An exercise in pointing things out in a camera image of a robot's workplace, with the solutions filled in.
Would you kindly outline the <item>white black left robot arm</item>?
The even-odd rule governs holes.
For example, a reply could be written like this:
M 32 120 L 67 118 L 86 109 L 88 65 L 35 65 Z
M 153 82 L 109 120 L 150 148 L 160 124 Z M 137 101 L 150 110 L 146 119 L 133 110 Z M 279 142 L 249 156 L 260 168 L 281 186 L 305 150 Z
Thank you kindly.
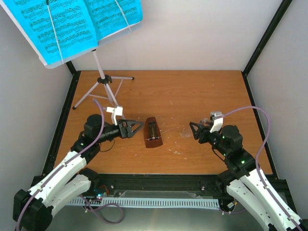
M 131 138 L 142 126 L 143 122 L 126 119 L 109 124 L 102 115 L 90 115 L 78 140 L 60 164 L 28 191 L 19 190 L 15 194 L 15 230 L 44 231 L 74 198 L 85 192 L 96 193 L 100 188 L 98 173 L 86 166 L 100 152 L 101 143 L 117 137 Z

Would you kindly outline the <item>brown wooden metronome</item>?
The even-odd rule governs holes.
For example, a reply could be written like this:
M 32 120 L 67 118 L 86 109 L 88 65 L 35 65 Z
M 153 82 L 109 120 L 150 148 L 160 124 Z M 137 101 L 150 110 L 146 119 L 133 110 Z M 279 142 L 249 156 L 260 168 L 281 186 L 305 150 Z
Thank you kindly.
M 146 119 L 143 129 L 146 148 L 157 148 L 163 145 L 160 131 L 155 117 L 149 117 Z

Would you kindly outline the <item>clear plastic metronome cover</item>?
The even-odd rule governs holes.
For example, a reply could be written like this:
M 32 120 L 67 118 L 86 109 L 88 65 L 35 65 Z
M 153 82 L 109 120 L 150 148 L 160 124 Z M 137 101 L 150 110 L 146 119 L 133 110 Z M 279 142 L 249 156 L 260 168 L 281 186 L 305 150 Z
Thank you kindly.
M 206 117 L 200 119 L 198 123 L 202 124 L 204 126 L 211 125 L 211 121 L 208 118 L 206 118 Z M 188 126 L 188 128 L 184 128 L 183 131 L 180 133 L 180 136 L 182 138 L 192 137 L 193 136 L 193 132 L 192 132 L 190 126 Z

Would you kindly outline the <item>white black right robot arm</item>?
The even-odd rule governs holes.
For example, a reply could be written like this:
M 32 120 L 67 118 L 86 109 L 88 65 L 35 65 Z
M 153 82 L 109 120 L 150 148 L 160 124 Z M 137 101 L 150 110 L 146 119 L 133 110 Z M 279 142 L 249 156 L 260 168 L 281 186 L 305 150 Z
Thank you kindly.
M 306 231 L 302 219 L 277 193 L 255 158 L 243 148 L 237 126 L 217 130 L 212 122 L 189 123 L 195 140 L 208 143 L 224 156 L 227 170 L 218 175 L 217 189 L 238 201 L 265 231 Z

